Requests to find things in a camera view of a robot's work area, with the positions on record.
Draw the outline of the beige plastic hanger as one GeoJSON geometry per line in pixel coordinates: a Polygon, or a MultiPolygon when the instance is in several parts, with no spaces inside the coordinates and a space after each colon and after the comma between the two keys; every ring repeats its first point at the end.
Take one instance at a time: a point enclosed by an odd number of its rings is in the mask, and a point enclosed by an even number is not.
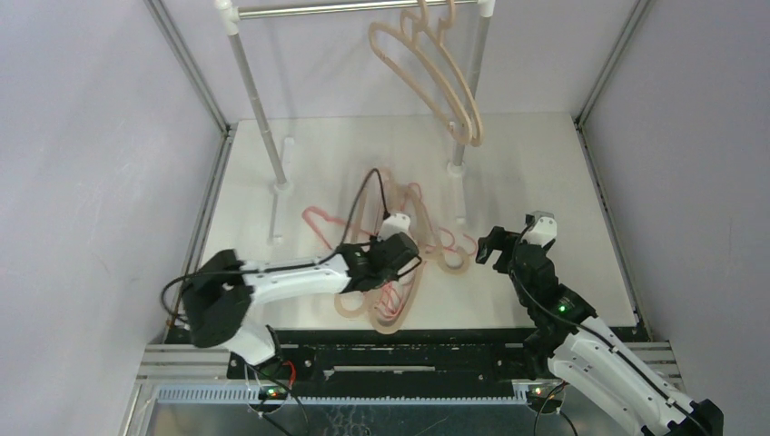
{"type": "MultiPolygon", "coordinates": [[[[429,23],[431,27],[435,27],[439,19],[441,17],[444,17],[447,14],[447,7],[444,4],[444,1],[440,1],[439,5],[445,8],[444,14],[437,19],[431,18],[429,14],[429,23]]],[[[455,18],[454,24],[456,24],[456,19],[457,19],[456,3],[455,3],[455,6],[456,6],[456,18],[455,18]]],[[[380,22],[380,21],[375,21],[370,23],[368,27],[368,41],[370,44],[370,50],[406,86],[408,86],[410,90],[416,96],[418,96],[422,102],[423,100],[421,99],[420,91],[423,91],[426,94],[428,94],[431,99],[435,100],[437,103],[439,103],[442,106],[442,110],[445,114],[448,114],[449,116],[451,116],[449,105],[446,103],[446,101],[444,100],[444,97],[441,95],[441,91],[433,83],[429,74],[425,71],[422,64],[420,63],[420,60],[418,59],[418,57],[412,52],[411,29],[412,29],[413,23],[415,22],[414,18],[419,15],[420,15],[420,10],[417,4],[414,10],[411,10],[408,8],[401,9],[399,14],[399,21],[395,25],[385,23],[385,22],[380,22]]],[[[444,44],[449,49],[446,43],[446,36],[448,32],[449,31],[445,33],[444,44]]],[[[429,39],[425,35],[422,35],[420,37],[420,46],[421,46],[421,49],[437,63],[442,73],[450,80],[451,84],[457,87],[457,84],[454,80],[454,75],[449,70],[445,61],[439,57],[439,54],[436,51],[435,47],[432,45],[432,43],[429,41],[429,39]]]]}
{"type": "Polygon", "coordinates": [[[421,99],[433,112],[437,120],[445,124],[450,135],[461,146],[481,146],[484,139],[484,126],[480,120],[479,109],[475,97],[469,87],[469,82],[462,73],[455,58],[444,44],[445,33],[454,25],[456,18],[456,6],[454,1],[444,1],[447,14],[441,17],[435,27],[429,23],[429,9],[427,1],[417,2],[420,15],[414,18],[411,29],[411,48],[425,71],[429,74],[433,83],[441,91],[441,95],[449,105],[450,114],[445,114],[442,106],[431,99],[428,94],[420,91],[421,99]],[[426,54],[420,46],[420,37],[425,35],[447,64],[454,75],[457,87],[442,73],[437,63],[426,54]]]}
{"type": "Polygon", "coordinates": [[[376,332],[393,334],[402,328],[409,317],[428,263],[435,263],[448,276],[461,276],[469,269],[470,256],[477,251],[478,246],[474,245],[472,251],[467,252],[463,246],[455,242],[446,245],[441,235],[452,236],[453,233],[446,228],[433,225],[422,200],[420,185],[395,182],[391,171],[387,168],[380,168],[378,172],[382,177],[384,192],[384,205],[381,208],[393,214],[414,212],[409,235],[416,241],[423,264],[414,272],[409,272],[404,280],[386,284],[373,293],[366,293],[361,298],[361,303],[352,309],[347,308],[343,297],[338,295],[334,298],[334,308],[346,319],[359,319],[366,316],[376,332]]]}

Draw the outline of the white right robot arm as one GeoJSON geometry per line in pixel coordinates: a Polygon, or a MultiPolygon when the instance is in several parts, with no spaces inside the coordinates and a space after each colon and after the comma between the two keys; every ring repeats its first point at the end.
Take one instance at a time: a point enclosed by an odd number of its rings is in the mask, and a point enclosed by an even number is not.
{"type": "Polygon", "coordinates": [[[498,251],[493,268],[512,282],[536,330],[523,342],[523,371],[550,375],[580,391],[630,435],[721,435],[725,417],[695,401],[638,358],[580,294],[556,274],[551,231],[529,223],[514,233],[495,226],[479,238],[476,261],[498,251]]]}

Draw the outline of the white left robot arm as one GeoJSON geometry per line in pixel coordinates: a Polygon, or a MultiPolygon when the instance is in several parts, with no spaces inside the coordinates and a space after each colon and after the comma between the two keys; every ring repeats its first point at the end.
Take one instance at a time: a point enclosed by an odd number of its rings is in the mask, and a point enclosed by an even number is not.
{"type": "Polygon", "coordinates": [[[367,243],[343,243],[323,259],[277,266],[247,263],[234,250],[216,253],[180,280],[180,297],[199,349],[223,347],[242,357],[263,379],[277,376],[284,356],[271,326],[257,312],[267,303],[315,294],[369,292],[396,282],[421,262],[405,233],[367,243]]]}

